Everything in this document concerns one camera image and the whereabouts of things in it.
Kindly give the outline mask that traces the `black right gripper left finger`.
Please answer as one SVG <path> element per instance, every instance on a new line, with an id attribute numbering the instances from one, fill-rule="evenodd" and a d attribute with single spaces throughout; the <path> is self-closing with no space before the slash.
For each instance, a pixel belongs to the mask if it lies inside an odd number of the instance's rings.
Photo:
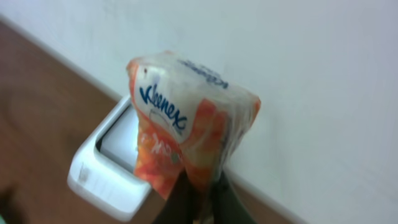
<path id="1" fill-rule="evenodd" d="M 152 224 L 192 224 L 197 215 L 198 194 L 188 175 L 182 171 Z"/>

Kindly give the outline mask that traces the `orange tissue pack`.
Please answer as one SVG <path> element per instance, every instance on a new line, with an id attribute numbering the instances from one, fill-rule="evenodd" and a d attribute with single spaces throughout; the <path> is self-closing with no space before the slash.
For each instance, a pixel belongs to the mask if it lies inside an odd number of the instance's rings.
<path id="1" fill-rule="evenodd" d="M 162 198 L 181 172 L 206 191 L 255 121 L 259 97 L 172 52 L 134 58 L 127 74 L 139 119 L 134 175 Z"/>

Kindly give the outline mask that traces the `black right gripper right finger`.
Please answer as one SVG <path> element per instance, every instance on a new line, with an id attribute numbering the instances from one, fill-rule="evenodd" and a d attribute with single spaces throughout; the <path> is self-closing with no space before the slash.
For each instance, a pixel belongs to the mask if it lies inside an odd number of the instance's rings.
<path id="1" fill-rule="evenodd" d="M 222 172 L 211 188 L 214 224 L 256 224 L 238 199 L 228 176 Z"/>

